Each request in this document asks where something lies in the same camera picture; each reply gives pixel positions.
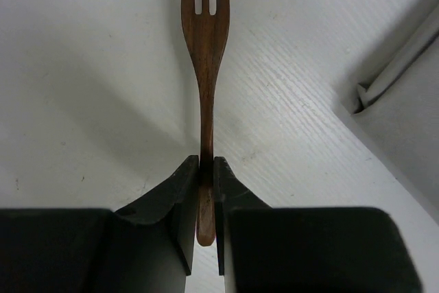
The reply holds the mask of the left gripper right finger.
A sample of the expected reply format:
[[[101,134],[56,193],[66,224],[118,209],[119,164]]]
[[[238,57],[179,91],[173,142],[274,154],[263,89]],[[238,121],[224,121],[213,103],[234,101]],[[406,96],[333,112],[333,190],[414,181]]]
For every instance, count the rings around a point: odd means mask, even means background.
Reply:
[[[223,156],[213,161],[213,200],[217,264],[219,275],[224,276],[227,215],[234,209],[271,209],[262,199],[247,188],[234,174]]]

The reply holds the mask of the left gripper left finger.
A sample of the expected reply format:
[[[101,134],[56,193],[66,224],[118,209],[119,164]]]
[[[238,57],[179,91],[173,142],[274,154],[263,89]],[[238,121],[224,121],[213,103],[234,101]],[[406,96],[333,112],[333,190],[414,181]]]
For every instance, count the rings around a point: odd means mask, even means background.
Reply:
[[[137,227],[163,222],[172,249],[189,276],[193,265],[198,206],[199,157],[188,156],[173,174],[116,214]]]

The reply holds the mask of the brown wooden fork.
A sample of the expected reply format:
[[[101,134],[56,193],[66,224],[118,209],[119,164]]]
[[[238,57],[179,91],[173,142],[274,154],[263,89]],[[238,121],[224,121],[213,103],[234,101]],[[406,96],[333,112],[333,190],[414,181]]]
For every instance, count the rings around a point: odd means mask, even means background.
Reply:
[[[196,237],[211,246],[216,237],[213,201],[213,109],[215,87],[228,40],[230,0],[216,0],[211,14],[209,0],[195,12],[195,0],[181,0],[182,31],[193,64],[200,98],[200,176]]]

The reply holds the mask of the grey cloth placemat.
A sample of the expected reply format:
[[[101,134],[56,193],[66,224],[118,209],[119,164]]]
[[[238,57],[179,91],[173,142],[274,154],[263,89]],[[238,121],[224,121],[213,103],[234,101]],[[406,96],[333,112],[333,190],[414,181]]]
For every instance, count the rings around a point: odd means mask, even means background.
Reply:
[[[438,219],[438,0],[415,0],[335,85],[334,113]]]

